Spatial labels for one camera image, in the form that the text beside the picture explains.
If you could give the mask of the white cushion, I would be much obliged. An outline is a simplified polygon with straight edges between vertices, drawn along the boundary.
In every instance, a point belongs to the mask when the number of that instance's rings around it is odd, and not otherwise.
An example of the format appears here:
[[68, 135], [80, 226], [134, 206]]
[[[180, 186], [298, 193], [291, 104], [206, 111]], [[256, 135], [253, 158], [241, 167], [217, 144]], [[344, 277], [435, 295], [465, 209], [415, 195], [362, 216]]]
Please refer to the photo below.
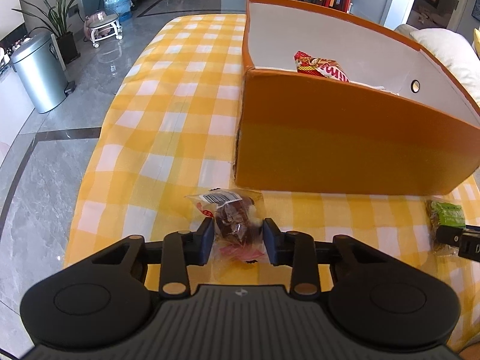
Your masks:
[[479, 57], [462, 35], [444, 28], [424, 28], [412, 31], [410, 37], [436, 57], [479, 104]]

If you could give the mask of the clear dried fruit snack bag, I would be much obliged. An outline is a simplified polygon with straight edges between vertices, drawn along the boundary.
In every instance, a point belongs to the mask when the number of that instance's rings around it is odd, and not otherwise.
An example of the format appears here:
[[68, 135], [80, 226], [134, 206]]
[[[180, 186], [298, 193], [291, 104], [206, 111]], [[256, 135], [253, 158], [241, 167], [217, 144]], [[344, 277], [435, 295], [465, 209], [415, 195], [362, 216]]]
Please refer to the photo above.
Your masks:
[[264, 199], [250, 189], [210, 189], [186, 197], [204, 216], [214, 219], [216, 252], [244, 263], [264, 260]]

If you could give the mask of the red fries snack bag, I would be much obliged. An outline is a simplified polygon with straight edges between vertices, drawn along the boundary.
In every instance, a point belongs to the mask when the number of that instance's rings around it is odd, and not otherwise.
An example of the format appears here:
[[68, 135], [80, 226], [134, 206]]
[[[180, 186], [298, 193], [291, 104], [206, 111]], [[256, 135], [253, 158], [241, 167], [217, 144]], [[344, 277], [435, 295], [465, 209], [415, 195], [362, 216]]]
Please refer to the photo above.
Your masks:
[[312, 57], [311, 55], [298, 51], [295, 56], [297, 72], [310, 76], [324, 77], [341, 82], [349, 82], [349, 78], [337, 61], [327, 58]]

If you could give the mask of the yellow checkered tablecloth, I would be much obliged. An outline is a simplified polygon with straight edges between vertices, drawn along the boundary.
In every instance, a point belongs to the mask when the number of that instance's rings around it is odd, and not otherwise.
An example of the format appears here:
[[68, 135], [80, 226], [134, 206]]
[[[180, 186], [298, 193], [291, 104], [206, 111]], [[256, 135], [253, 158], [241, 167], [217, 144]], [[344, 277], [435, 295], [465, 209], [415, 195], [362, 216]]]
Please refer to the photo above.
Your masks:
[[[65, 262], [139, 234], [195, 229], [194, 194], [232, 187], [242, 14], [178, 17], [143, 50], [110, 106], [82, 180]], [[479, 264], [431, 250], [419, 197], [265, 192], [264, 215], [318, 241], [347, 234], [449, 284], [461, 303], [450, 347], [479, 339]]]

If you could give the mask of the silver trash can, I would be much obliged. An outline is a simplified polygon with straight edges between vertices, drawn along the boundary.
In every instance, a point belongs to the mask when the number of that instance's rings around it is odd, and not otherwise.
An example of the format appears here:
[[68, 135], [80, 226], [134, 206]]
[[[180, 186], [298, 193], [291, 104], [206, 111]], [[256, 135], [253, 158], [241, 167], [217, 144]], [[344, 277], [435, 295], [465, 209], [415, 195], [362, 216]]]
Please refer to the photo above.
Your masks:
[[39, 114], [56, 108], [77, 87], [67, 78], [59, 48], [48, 32], [26, 39], [10, 60]]

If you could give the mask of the small white stool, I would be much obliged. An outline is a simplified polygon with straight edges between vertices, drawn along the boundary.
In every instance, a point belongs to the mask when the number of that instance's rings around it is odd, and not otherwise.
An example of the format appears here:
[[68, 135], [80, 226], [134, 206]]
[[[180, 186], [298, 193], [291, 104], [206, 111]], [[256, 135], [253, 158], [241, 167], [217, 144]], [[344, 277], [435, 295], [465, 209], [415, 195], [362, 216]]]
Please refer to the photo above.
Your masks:
[[103, 40], [109, 38], [122, 40], [123, 30], [120, 25], [120, 16], [114, 10], [100, 10], [91, 16], [86, 16], [84, 35], [95, 49]]

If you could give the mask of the yellow cushion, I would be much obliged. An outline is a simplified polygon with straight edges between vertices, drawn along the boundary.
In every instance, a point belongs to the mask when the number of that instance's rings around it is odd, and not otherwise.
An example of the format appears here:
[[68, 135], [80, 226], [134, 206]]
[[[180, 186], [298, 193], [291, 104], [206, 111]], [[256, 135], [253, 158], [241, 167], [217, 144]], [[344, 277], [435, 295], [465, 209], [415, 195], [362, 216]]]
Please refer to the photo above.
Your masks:
[[473, 30], [473, 49], [478, 57], [480, 57], [480, 30], [475, 28]]

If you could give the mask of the green potted plant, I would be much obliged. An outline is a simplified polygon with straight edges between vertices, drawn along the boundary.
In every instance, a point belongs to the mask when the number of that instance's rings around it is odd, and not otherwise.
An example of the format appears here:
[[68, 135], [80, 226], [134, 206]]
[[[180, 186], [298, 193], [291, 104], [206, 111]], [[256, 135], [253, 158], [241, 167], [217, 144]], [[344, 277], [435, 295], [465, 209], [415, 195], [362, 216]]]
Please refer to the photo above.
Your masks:
[[20, 7], [13, 7], [11, 10], [24, 18], [34, 18], [37, 21], [32, 32], [42, 29], [53, 35], [64, 63], [69, 64], [80, 57], [69, 21], [69, 13], [72, 8], [79, 7], [78, 2], [79, 0], [41, 0], [35, 3], [19, 0]]

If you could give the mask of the orange cardboard box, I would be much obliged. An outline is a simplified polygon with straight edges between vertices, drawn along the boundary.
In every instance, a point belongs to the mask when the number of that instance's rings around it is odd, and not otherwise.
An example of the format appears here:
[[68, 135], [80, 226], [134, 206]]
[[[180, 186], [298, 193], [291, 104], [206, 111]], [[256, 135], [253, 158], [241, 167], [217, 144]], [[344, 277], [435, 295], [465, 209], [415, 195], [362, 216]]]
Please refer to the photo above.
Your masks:
[[[341, 82], [297, 72], [302, 51]], [[247, 189], [448, 194], [479, 167], [479, 105], [431, 52], [295, 0], [247, 0], [234, 179]]]

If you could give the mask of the beige sofa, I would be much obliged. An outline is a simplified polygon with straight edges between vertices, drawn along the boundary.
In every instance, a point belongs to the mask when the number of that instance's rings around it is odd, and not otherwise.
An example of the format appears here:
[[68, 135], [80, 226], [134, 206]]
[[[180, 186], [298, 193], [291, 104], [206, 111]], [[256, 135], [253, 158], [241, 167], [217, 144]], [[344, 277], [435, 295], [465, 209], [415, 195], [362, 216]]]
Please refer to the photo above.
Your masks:
[[400, 24], [394, 31], [414, 41], [417, 41], [421, 36], [420, 30], [409, 24]]

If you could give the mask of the green raisin bag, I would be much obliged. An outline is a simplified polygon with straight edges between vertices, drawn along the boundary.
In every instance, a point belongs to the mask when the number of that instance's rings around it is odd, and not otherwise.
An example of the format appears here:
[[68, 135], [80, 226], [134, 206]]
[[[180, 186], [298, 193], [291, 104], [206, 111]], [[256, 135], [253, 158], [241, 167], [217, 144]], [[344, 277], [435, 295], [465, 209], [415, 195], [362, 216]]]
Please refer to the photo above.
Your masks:
[[436, 241], [436, 229], [440, 225], [465, 228], [465, 214], [460, 205], [443, 200], [427, 200], [426, 212], [430, 219], [430, 243], [432, 250], [439, 256], [451, 256], [458, 254], [458, 248], [440, 244]]

